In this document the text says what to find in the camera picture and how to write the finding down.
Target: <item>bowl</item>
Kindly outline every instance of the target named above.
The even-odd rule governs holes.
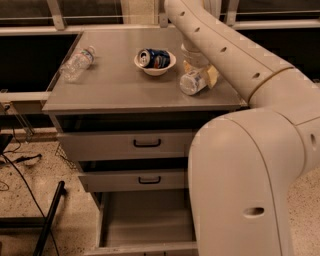
[[[140,69],[142,69],[145,73],[147,73],[150,76],[161,76],[164,73],[166,73],[170,68],[172,68],[176,62],[176,56],[174,56],[171,52],[168,52],[170,56],[170,64],[168,67],[165,68],[143,68],[140,66],[139,61],[138,61],[138,55],[134,57],[134,64]]]

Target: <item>clear plastic bottle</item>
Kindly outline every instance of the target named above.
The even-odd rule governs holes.
[[[180,79],[180,89],[187,95],[194,95],[207,86],[203,72],[192,69]]]
[[[77,82],[83,71],[93,63],[94,53],[94,48],[89,46],[87,49],[81,49],[73,54],[60,68],[60,74],[64,80],[67,83]]]

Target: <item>floor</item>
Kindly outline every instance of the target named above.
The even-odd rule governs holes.
[[[13,141],[7,150],[14,150]],[[26,178],[40,207],[47,212],[60,180],[65,181],[67,195],[60,202],[53,223],[60,255],[83,255],[94,248],[97,207],[84,192],[77,170],[57,153],[54,132],[36,133],[31,143],[22,143],[16,153],[7,153],[14,160],[20,156],[41,154],[17,164]],[[0,169],[0,216],[40,216],[24,183],[10,166]],[[290,224],[295,256],[318,256],[320,252],[320,169],[315,169],[292,184],[288,193]],[[0,230],[0,256],[32,255],[39,230]],[[49,237],[43,255],[57,255]]]

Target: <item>gray cabinet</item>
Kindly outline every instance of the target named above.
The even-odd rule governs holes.
[[[77,47],[96,62],[77,84],[59,79],[43,111],[100,209],[97,248],[86,255],[197,255],[188,195],[188,153],[197,130],[243,107],[222,78],[190,97],[179,89],[181,35],[174,28],[84,32]],[[152,77],[133,59],[142,48],[177,57]]]

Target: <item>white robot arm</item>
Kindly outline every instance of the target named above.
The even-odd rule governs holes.
[[[206,12],[166,0],[170,21],[250,110],[202,127],[189,154],[200,256],[292,256],[287,191],[320,163],[320,91],[291,64]]]

